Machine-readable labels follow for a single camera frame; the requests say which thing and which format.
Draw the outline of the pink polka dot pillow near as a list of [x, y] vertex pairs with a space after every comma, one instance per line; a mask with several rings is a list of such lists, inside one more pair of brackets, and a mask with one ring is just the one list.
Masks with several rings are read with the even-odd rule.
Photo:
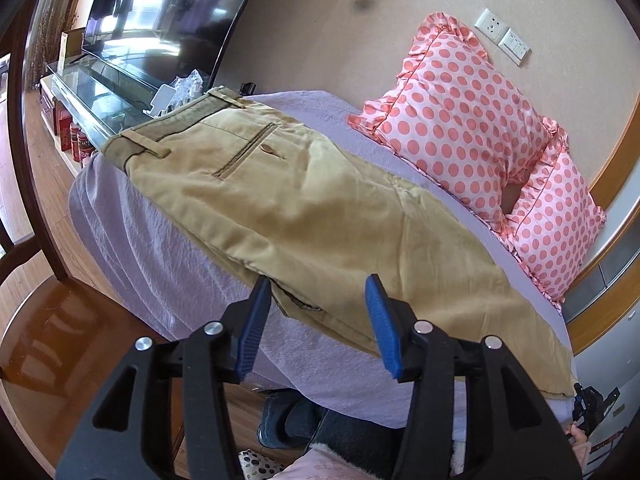
[[502, 194], [524, 184], [552, 133], [453, 16], [427, 15], [391, 88], [348, 124], [435, 180], [491, 229]]

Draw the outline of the pink polka dot pillow far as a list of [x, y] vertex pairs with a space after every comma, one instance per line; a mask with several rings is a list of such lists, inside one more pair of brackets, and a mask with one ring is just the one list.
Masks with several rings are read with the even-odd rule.
[[606, 222], [570, 157], [564, 128], [544, 118], [551, 139], [500, 232], [503, 244], [552, 304], [559, 306]]

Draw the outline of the wooden headboard with glass panel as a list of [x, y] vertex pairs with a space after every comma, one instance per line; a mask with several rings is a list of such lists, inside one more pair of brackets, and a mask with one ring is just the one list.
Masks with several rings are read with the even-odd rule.
[[612, 330], [639, 299], [638, 108], [590, 191], [608, 220], [563, 304], [575, 354]]

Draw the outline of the dark wooden chair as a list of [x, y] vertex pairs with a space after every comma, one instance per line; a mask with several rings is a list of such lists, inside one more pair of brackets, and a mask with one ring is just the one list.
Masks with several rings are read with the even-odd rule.
[[141, 336], [163, 337], [109, 296], [73, 278], [37, 195], [24, 126], [23, 62], [32, 11], [25, 0], [1, 35], [9, 55], [6, 135], [30, 231], [1, 233], [1, 277], [32, 259], [49, 276], [16, 307], [1, 334], [1, 465], [12, 479], [51, 479], [81, 415]]

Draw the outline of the pink polka dot pillow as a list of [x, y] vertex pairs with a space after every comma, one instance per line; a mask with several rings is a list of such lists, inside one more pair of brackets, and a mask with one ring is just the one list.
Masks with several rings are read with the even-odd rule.
[[491, 229], [502, 194], [524, 184], [552, 133], [453, 16], [427, 15], [391, 88], [348, 124], [435, 180]]
[[606, 222], [570, 157], [564, 128], [544, 118], [551, 139], [500, 232], [503, 244], [552, 304], [559, 306]]

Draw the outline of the white wall power socket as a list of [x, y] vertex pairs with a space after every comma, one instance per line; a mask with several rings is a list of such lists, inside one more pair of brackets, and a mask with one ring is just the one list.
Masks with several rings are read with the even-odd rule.
[[498, 44], [509, 29], [509, 26], [489, 9], [480, 14], [474, 27], [493, 44]]

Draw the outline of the lavender bed sheet mattress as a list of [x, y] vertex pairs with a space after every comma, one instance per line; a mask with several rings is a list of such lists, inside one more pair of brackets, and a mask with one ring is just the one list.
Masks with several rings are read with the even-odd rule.
[[[325, 134], [340, 148], [426, 188], [480, 240], [511, 285], [550, 325], [564, 356], [572, 357], [562, 315], [494, 233], [428, 177], [350, 128], [346, 118], [355, 107], [321, 90], [258, 94], [255, 99]], [[169, 340], [189, 336], [250, 293], [102, 155], [75, 179], [68, 206], [79, 238], [125, 307]], [[322, 408], [388, 428], [405, 426], [412, 393], [411, 385], [393, 380], [380, 359], [287, 318], [278, 308], [269, 313], [247, 380], [260, 388], [296, 389]]]

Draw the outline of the black flat screen television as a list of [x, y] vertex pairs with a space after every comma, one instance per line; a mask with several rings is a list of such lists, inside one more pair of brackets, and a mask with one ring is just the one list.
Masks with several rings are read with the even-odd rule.
[[198, 72], [212, 84], [248, 0], [93, 0], [84, 49], [158, 87]]

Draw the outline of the khaki tan pants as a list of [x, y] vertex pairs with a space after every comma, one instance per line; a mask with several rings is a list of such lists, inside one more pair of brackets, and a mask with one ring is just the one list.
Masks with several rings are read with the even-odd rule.
[[440, 200], [280, 110], [214, 89], [102, 152], [214, 263], [270, 278], [284, 313], [390, 370], [371, 275], [451, 337], [501, 338], [545, 396], [572, 394], [570, 349]]

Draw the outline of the white wall light switch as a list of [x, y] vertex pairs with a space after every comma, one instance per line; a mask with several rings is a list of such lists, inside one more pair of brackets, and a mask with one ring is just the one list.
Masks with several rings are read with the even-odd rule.
[[517, 66], [523, 63], [530, 51], [529, 46], [512, 28], [502, 36], [498, 47]]

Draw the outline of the glass top TV stand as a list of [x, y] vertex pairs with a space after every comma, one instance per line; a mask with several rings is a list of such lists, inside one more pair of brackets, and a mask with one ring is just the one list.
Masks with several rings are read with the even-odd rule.
[[98, 151], [122, 130], [147, 122], [157, 86], [82, 52], [46, 64], [54, 96]]

